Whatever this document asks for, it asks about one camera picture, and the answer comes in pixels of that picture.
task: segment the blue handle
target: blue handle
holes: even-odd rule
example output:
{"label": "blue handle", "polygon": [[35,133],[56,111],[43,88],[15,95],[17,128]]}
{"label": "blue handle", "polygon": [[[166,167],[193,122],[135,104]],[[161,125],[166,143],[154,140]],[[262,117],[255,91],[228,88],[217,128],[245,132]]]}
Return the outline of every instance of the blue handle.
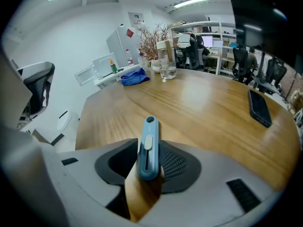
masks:
{"label": "blue handle", "polygon": [[137,171],[145,181],[155,179],[159,173],[159,122],[154,116],[144,120]]}

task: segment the black rubber pad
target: black rubber pad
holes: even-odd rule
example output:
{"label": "black rubber pad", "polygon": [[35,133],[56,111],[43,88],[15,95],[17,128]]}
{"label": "black rubber pad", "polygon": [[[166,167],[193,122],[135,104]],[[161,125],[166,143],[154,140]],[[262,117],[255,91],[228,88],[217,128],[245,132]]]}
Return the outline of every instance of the black rubber pad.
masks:
{"label": "black rubber pad", "polygon": [[226,184],[229,186],[245,213],[251,211],[261,203],[241,179],[235,179]]}
{"label": "black rubber pad", "polygon": [[95,170],[108,184],[124,186],[125,178],[137,160],[137,152],[138,139],[130,139],[101,155],[95,162]]}
{"label": "black rubber pad", "polygon": [[123,145],[101,155],[95,162],[95,170],[104,181],[111,185],[121,186],[119,194],[106,208],[126,219],[130,219],[130,213],[124,183],[137,160],[137,150],[138,139],[129,139]]}
{"label": "black rubber pad", "polygon": [[78,160],[73,157],[73,158],[68,158],[68,159],[62,160],[62,163],[63,163],[64,166],[66,166],[66,165],[69,165],[71,163],[75,163],[77,161]]}
{"label": "black rubber pad", "polygon": [[201,173],[201,163],[196,157],[164,140],[159,141],[159,161],[164,170],[162,193],[186,190]]}

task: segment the bottle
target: bottle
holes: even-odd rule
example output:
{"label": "bottle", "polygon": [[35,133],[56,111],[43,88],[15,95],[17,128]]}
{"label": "bottle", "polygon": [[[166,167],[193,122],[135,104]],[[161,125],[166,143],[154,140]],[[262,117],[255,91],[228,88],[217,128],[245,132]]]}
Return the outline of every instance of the bottle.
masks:
{"label": "bottle", "polygon": [[110,59],[110,60],[109,60],[109,63],[110,63],[110,68],[112,69],[113,73],[114,73],[114,74],[117,74],[117,67],[116,67],[116,65],[113,63],[113,60]]}
{"label": "bottle", "polygon": [[126,60],[127,60],[127,65],[128,66],[133,66],[134,65],[132,55],[131,55],[131,53],[129,52],[128,49],[126,50]]}

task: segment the red sticker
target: red sticker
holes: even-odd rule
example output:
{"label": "red sticker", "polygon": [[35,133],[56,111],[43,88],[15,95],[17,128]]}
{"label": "red sticker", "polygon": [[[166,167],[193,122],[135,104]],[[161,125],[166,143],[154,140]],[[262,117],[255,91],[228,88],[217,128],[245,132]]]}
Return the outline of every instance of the red sticker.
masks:
{"label": "red sticker", "polygon": [[131,38],[133,36],[133,34],[134,34],[133,31],[131,31],[130,29],[127,29],[127,36],[128,37]]}

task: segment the green bottle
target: green bottle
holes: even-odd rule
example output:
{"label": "green bottle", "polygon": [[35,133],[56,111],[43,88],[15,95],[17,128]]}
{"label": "green bottle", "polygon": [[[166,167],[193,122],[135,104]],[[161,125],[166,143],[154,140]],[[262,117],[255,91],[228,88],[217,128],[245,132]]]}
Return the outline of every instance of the green bottle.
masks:
{"label": "green bottle", "polygon": [[117,74],[117,67],[116,67],[116,65],[113,63],[113,60],[110,59],[110,60],[109,60],[109,63],[110,63],[110,67],[111,67],[113,73],[114,73],[114,74]]}

